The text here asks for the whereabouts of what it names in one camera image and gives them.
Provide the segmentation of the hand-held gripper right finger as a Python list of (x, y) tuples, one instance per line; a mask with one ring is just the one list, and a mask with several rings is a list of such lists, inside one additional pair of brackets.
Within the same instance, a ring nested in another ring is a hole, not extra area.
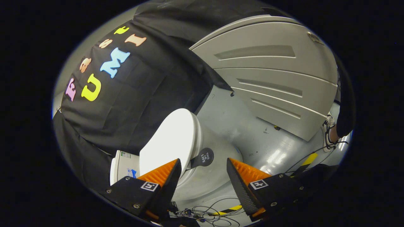
[(284, 173), (270, 175), (233, 158), (227, 158), (227, 173), (252, 222), (274, 217), (308, 194), (307, 186)]

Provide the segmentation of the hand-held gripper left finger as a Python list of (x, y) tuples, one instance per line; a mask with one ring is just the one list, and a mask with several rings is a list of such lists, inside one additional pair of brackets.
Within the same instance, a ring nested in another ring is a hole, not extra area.
[(104, 190), (104, 198), (144, 221), (166, 221), (182, 171), (180, 159), (138, 178), (124, 177)]

